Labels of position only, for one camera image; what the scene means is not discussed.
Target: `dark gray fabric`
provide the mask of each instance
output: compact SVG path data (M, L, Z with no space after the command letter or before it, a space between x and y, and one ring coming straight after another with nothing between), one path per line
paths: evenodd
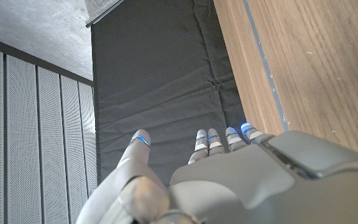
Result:
M212 0L124 1L92 33L102 179L138 129L168 185L199 129L218 130L227 146L226 127L245 121Z

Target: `white wall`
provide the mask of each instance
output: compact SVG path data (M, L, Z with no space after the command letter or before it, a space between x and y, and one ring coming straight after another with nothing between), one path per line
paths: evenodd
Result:
M0 53L0 223L75 223L96 176L92 88Z

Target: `robotic hand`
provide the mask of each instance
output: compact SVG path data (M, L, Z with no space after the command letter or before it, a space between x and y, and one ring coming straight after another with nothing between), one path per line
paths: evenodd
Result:
M138 130L77 223L358 223L358 153L298 131L241 132L226 129L225 153L215 129L199 130L166 189Z

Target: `wood grain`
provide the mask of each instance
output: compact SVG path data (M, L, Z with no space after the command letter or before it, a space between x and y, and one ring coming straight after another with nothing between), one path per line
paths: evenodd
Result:
M248 0L248 4L290 129L358 151L358 0ZM241 11L226 7L232 10L226 13ZM222 22L221 27L226 44L238 39L236 33L250 32L244 24L229 28ZM231 60L233 67L255 55L250 52L255 49L239 46L232 48L236 53L229 53L230 57L244 54ZM248 75L255 73L235 78L238 83L248 82ZM240 94L245 86L238 85Z
M283 126L242 0L214 0L214 3L247 121L266 133L282 133Z

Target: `concrete ceiling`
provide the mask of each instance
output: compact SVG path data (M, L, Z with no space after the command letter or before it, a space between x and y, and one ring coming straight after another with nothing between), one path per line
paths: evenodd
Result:
M0 0L0 42L93 80L84 0Z

